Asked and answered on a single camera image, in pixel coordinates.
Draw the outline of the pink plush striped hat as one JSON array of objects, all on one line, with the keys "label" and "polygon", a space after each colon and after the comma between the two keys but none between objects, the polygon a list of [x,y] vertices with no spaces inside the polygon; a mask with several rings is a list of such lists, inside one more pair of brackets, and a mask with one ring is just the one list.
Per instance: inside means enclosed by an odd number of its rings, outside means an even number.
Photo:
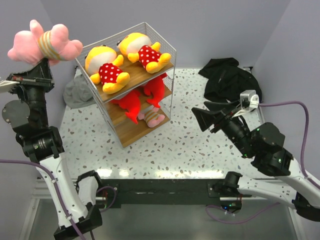
[{"label": "pink plush striped hat", "polygon": [[154,128],[166,118],[163,114],[158,113],[159,109],[160,108],[151,105],[150,107],[140,111],[137,118],[139,120],[144,120],[149,128]]},{"label": "pink plush striped hat", "polygon": [[13,47],[7,53],[11,60],[35,66],[46,58],[54,66],[74,60],[83,50],[79,40],[69,39],[69,30],[64,24],[56,24],[51,30],[44,31],[41,24],[33,19],[29,28],[15,34]]}]

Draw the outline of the yellow plush red dotted dress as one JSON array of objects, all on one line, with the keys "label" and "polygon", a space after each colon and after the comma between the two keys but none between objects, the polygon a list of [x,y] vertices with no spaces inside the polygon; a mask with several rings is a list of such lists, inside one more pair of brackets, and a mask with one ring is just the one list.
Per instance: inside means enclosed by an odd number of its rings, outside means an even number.
[{"label": "yellow plush red dotted dress", "polygon": [[85,71],[95,84],[102,85],[108,95],[119,92],[131,80],[130,74],[121,70],[124,57],[106,45],[93,47],[85,57]]}]

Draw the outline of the red shark plush back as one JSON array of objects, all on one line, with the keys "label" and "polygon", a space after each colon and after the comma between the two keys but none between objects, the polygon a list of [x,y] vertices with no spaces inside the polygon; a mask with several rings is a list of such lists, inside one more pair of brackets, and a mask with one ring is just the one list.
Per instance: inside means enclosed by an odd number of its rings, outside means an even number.
[{"label": "red shark plush back", "polygon": [[143,92],[147,96],[152,96],[152,98],[147,99],[146,101],[153,105],[155,108],[160,108],[159,102],[165,96],[165,84],[163,79],[167,77],[166,73],[163,73],[150,81],[148,81],[142,88]]}]

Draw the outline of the red shark plush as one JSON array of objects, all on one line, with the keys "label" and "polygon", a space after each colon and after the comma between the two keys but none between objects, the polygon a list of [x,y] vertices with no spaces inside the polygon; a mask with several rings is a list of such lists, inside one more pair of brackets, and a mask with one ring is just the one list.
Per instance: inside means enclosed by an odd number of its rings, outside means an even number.
[{"label": "red shark plush", "polygon": [[166,73],[163,73],[150,81],[148,81],[142,88],[143,92],[147,96],[152,96],[152,98],[147,99],[146,101],[153,105],[155,108],[160,108],[159,102],[165,96],[165,84],[163,79],[167,77]]},{"label": "red shark plush", "polygon": [[135,124],[138,124],[138,114],[141,111],[140,91],[133,89],[125,96],[111,100],[111,103],[118,105],[120,108],[126,110],[125,115]]}]

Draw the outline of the red shark plush front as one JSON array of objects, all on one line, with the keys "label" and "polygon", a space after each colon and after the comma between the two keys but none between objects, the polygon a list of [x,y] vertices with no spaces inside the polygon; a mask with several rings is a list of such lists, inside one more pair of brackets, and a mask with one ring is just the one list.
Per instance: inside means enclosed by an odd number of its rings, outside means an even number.
[{"label": "red shark plush front", "polygon": [[138,124],[138,114],[141,111],[140,91],[133,89],[125,96],[111,100],[111,103],[118,105],[120,108],[126,110],[125,115],[135,124]]}]

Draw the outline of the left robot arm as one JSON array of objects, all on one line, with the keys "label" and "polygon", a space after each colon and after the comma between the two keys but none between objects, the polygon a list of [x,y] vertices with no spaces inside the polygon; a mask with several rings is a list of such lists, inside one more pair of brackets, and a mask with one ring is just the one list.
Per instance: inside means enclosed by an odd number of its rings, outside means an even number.
[{"label": "left robot arm", "polygon": [[35,166],[45,181],[53,200],[58,229],[56,240],[84,239],[84,234],[102,225],[96,196],[104,190],[94,170],[73,182],[68,171],[62,138],[57,127],[50,126],[45,94],[54,88],[47,58],[28,71],[11,73],[0,82],[0,91],[17,95],[5,104],[2,118],[16,133],[28,164]]}]

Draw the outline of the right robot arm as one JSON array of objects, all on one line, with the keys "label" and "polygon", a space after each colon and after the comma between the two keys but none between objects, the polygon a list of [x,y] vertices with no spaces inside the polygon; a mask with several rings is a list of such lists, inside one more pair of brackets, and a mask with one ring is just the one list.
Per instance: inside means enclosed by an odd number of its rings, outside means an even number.
[{"label": "right robot arm", "polygon": [[241,153],[243,159],[252,159],[251,165],[265,176],[283,182],[273,185],[244,174],[229,171],[212,188],[227,196],[254,195],[287,205],[310,221],[320,220],[320,182],[303,169],[302,163],[284,148],[285,136],[271,122],[250,130],[244,114],[256,109],[257,100],[239,100],[230,103],[204,102],[206,109],[193,107],[201,131],[223,131]]}]

